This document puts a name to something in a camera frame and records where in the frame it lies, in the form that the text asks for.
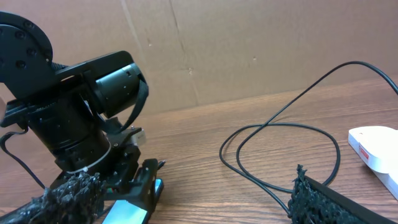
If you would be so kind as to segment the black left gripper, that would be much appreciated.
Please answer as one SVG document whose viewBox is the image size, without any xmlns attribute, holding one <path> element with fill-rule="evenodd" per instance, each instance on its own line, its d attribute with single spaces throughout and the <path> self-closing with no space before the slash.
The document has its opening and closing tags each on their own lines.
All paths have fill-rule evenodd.
<svg viewBox="0 0 398 224">
<path fill-rule="evenodd" d="M 157 159 L 146 159 L 139 165 L 141 152 L 131 142 L 132 135 L 131 129 L 119 134 L 104 134 L 94 129 L 81 141 L 53 149 L 55 163 L 62 173 L 50 188 L 55 189 L 82 172 L 99 173 L 105 181 L 104 201 L 127 200 L 148 212 L 153 211 L 159 163 Z"/>
</svg>

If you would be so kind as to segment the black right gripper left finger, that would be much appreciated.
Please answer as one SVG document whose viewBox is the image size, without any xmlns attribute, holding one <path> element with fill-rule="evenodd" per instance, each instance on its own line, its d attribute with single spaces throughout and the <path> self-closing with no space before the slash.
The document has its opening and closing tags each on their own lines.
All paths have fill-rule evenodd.
<svg viewBox="0 0 398 224">
<path fill-rule="evenodd" d="M 1 224 L 93 223 L 103 211 L 105 181 L 85 172 L 1 217 Z"/>
</svg>

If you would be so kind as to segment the blue Samsung Galaxy smartphone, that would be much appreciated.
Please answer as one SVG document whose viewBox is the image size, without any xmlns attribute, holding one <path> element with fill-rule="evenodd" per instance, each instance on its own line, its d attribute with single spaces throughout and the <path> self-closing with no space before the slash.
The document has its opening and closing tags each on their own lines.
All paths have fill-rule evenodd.
<svg viewBox="0 0 398 224">
<path fill-rule="evenodd" d="M 105 216 L 102 224 L 147 224 L 152 213 L 155 211 L 157 202 L 164 188 L 162 179 L 156 179 L 155 183 L 155 204 L 151 212 L 129 203 L 127 200 L 117 200 Z"/>
</svg>

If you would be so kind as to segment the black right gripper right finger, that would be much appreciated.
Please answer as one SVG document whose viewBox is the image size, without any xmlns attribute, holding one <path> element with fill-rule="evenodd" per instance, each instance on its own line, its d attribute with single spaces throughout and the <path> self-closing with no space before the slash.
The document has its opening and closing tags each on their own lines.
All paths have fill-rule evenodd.
<svg viewBox="0 0 398 224">
<path fill-rule="evenodd" d="M 297 178 L 288 202 L 292 223 L 395 224 L 364 206 L 305 175 L 297 166 Z"/>
</svg>

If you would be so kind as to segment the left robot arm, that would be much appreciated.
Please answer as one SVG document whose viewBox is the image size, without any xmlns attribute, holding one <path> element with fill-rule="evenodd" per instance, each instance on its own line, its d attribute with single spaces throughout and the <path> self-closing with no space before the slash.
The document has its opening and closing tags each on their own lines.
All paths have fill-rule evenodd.
<svg viewBox="0 0 398 224">
<path fill-rule="evenodd" d="M 41 198 L 4 221 L 91 223 L 107 200 L 115 220 L 148 221 L 163 183 L 156 159 L 138 162 L 143 130 L 132 124 L 149 87 L 128 52 L 60 65 L 42 29 L 2 12 L 1 82 L 14 95 L 1 126 L 33 131 L 61 168 Z"/>
</svg>

